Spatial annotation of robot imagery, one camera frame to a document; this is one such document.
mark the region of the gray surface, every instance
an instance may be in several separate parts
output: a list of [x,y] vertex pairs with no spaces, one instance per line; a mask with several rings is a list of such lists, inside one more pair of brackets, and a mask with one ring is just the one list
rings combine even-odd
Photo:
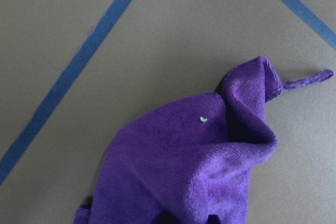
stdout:
[[[1,155],[111,1],[1,0]],[[71,223],[120,127],[258,55],[283,80],[336,70],[335,51],[279,0],[135,0],[0,188],[0,223]],[[253,170],[249,224],[336,220],[335,84],[267,104],[279,147]]]

